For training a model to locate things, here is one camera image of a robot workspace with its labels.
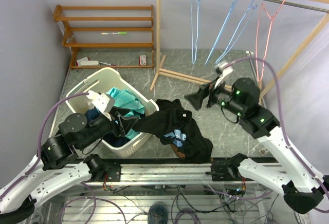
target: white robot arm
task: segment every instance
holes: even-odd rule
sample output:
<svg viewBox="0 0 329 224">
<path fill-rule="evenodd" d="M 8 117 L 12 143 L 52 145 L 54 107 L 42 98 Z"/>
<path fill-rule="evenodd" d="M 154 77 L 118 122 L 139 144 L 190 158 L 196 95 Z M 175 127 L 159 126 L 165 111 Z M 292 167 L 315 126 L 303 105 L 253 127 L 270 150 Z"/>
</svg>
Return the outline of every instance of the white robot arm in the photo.
<svg viewBox="0 0 329 224">
<path fill-rule="evenodd" d="M 255 180 L 278 194 L 296 212 L 304 214 L 315 208 L 329 189 L 329 176 L 316 170 L 284 136 L 280 122 L 266 108 L 260 106 L 260 89 L 250 78 L 239 78 L 231 90 L 225 88 L 224 78 L 233 70 L 223 62 L 217 66 L 219 77 L 200 86 L 197 93 L 186 95 L 192 106 L 201 109 L 203 99 L 209 96 L 207 107 L 217 104 L 236 115 L 236 122 L 254 139 L 272 153 L 286 173 L 280 173 L 237 154 L 230 160 L 229 173 L 234 177 Z"/>
<path fill-rule="evenodd" d="M 25 220 L 36 207 L 78 183 L 104 180 L 112 172 L 112 181 L 120 180 L 116 174 L 120 173 L 119 166 L 103 162 L 98 155 L 69 165 L 78 158 L 75 149 L 85 149 L 110 131 L 117 137 L 125 136 L 138 120 L 124 117 L 130 110 L 114 107 L 114 99 L 106 94 L 89 91 L 87 97 L 100 116 L 88 123 L 83 114 L 71 114 L 59 125 L 59 132 L 42 145 L 40 159 L 35 155 L 24 170 L 0 189 L 0 224 Z"/>
</svg>

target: wooden post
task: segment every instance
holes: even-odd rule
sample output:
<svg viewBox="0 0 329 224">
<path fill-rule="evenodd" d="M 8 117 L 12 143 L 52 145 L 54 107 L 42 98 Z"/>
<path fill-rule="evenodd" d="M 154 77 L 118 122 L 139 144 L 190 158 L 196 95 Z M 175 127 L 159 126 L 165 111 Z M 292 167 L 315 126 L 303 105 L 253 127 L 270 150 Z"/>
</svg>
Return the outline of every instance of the wooden post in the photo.
<svg viewBox="0 0 329 224">
<path fill-rule="evenodd" d="M 160 70 L 161 0 L 156 0 L 156 72 Z"/>
<path fill-rule="evenodd" d="M 323 29 L 323 27 L 329 22 L 329 13 L 327 13 L 321 21 L 317 24 L 317 26 L 311 31 L 311 33 L 307 36 L 307 38 L 302 42 L 302 44 L 298 47 L 295 53 L 289 58 L 289 60 L 284 64 L 284 66 L 278 71 L 277 78 L 280 78 L 292 65 L 292 63 L 298 58 L 298 56 L 307 48 L 310 42 L 319 34 L 319 32 Z M 260 99 L 262 99 L 265 94 L 275 85 L 274 79 L 263 89 L 260 95 Z"/>
</svg>

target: gray floor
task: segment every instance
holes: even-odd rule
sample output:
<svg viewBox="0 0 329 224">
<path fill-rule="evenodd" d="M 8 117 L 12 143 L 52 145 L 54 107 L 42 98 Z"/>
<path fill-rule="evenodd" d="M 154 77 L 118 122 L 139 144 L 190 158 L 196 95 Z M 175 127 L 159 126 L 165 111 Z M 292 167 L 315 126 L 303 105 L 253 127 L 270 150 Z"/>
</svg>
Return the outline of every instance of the gray floor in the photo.
<svg viewBox="0 0 329 224">
<path fill-rule="evenodd" d="M 213 80 L 216 77 L 216 74 L 213 72 L 213 64 L 209 62 L 207 66 L 204 66 L 208 53 L 209 50 L 199 50 L 197 61 L 193 65 L 191 60 L 191 50 L 162 50 L 162 54 L 167 56 L 163 67 L 168 70 L 175 70 L 195 77 Z M 147 55 L 148 63 L 150 64 L 150 52 L 133 50 L 112 50 L 109 52 L 97 49 L 95 51 L 83 51 L 79 53 L 78 59 L 88 56 L 91 60 L 99 60 L 116 65 L 136 65 L 138 64 L 138 56 L 142 54 Z M 212 62 L 214 62 L 219 55 L 221 55 L 221 51 L 215 51 L 212 56 Z M 231 51 L 227 54 L 224 60 L 232 61 L 245 56 L 245 51 Z M 235 72 L 231 74 L 227 80 L 227 83 L 230 85 L 239 77 L 254 78 L 249 61 L 237 63 L 233 68 Z M 64 96 L 79 82 L 97 70 L 98 69 L 71 70 L 64 87 Z M 123 79 L 134 86 L 148 99 L 180 99 L 182 106 L 193 112 L 193 118 L 196 120 L 203 136 L 209 138 L 213 142 L 213 157 L 231 157 L 236 153 L 243 153 L 250 157 L 260 155 L 259 149 L 261 146 L 258 142 L 247 135 L 238 125 L 228 122 L 223 117 L 219 107 L 214 106 L 211 109 L 204 107 L 200 111 L 195 111 L 184 99 L 185 94 L 197 91 L 198 85 L 160 76 L 155 90 L 150 91 L 149 89 L 155 75 L 154 69 L 118 68 L 118 71 Z M 65 117 L 70 113 L 71 112 L 66 105 L 60 106 L 55 120 L 54 132 L 57 130 L 58 124 L 63 122 Z M 234 117 L 230 116 L 230 114 L 227 114 L 227 116 L 234 120 Z M 100 144 L 94 153 L 99 154 L 102 158 L 116 158 L 116 155 L 108 150 L 103 144 Z M 152 136 L 146 144 L 131 157 L 174 158 L 175 154 L 169 146 L 162 145 L 158 138 Z"/>
</svg>

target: white laundry basket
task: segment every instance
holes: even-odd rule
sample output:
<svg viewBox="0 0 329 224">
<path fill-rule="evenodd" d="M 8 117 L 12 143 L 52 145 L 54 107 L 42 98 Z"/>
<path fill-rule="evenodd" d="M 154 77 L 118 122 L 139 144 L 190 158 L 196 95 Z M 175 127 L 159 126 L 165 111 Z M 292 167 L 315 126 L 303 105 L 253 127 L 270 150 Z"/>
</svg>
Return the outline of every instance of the white laundry basket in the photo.
<svg viewBox="0 0 329 224">
<path fill-rule="evenodd" d="M 136 98 L 138 98 L 141 104 L 145 107 L 146 116 L 159 110 L 159 107 L 153 100 L 146 99 L 134 87 L 123 80 L 120 74 L 112 68 L 103 68 L 90 75 L 88 78 L 75 86 L 69 93 L 67 93 L 66 96 L 68 97 L 76 93 L 87 92 L 88 90 L 93 90 L 95 92 L 108 92 L 113 87 L 121 90 L 126 89 L 130 91 L 130 93 L 133 94 Z M 69 99 L 66 101 L 66 104 L 72 110 L 72 112 L 84 114 L 87 112 L 87 110 L 89 110 L 88 102 L 89 99 L 86 96 L 80 96 Z M 139 148 L 141 148 L 150 137 L 151 134 L 139 133 L 139 135 L 119 148 L 112 147 L 105 141 L 102 142 L 120 158 L 127 158 L 136 152 Z"/>
</svg>

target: metal frame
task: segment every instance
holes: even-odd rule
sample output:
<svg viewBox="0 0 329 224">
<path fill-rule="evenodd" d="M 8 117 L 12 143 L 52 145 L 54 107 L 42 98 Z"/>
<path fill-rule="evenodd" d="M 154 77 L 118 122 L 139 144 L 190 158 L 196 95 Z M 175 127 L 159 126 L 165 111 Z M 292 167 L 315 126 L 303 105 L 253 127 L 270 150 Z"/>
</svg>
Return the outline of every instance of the metal frame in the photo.
<svg viewBox="0 0 329 224">
<path fill-rule="evenodd" d="M 272 3 L 282 3 L 280 0 L 263 0 L 268 1 Z M 314 1 L 314 2 L 320 2 L 329 4 L 329 0 L 308 0 L 308 1 Z M 312 6 L 306 6 L 303 4 L 297 4 L 297 3 L 285 3 L 284 5 L 287 6 L 293 6 L 293 7 L 299 7 L 307 10 L 313 10 L 313 11 L 319 11 L 319 12 L 325 12 L 326 15 L 323 17 L 323 19 L 317 24 L 317 26 L 311 31 L 311 33 L 306 37 L 306 39 L 303 41 L 303 43 L 299 46 L 299 48 L 296 50 L 296 52 L 288 59 L 286 64 L 278 71 L 277 77 L 280 78 L 284 73 L 287 71 L 287 69 L 293 64 L 293 62 L 298 58 L 298 56 L 308 47 L 310 42 L 317 36 L 317 34 L 323 29 L 323 27 L 329 22 L 329 10 L 322 9 L 318 7 L 312 7 Z M 205 84 L 209 83 L 208 80 L 204 80 L 201 78 L 196 78 L 193 76 L 189 76 L 186 74 L 182 74 L 179 72 L 174 71 L 168 71 L 166 69 L 163 69 L 163 63 L 165 61 L 165 57 L 162 58 L 162 61 L 160 62 L 160 31 L 161 31 L 161 0 L 157 0 L 157 7 L 156 7 L 156 75 L 154 77 L 154 80 L 152 82 L 150 90 L 153 90 L 156 81 L 159 76 L 166 76 L 171 77 L 179 80 L 184 80 L 190 83 L 196 83 L 196 84 Z M 274 79 L 271 80 L 271 82 L 262 90 L 260 99 L 262 99 L 265 94 L 275 85 Z"/>
</svg>

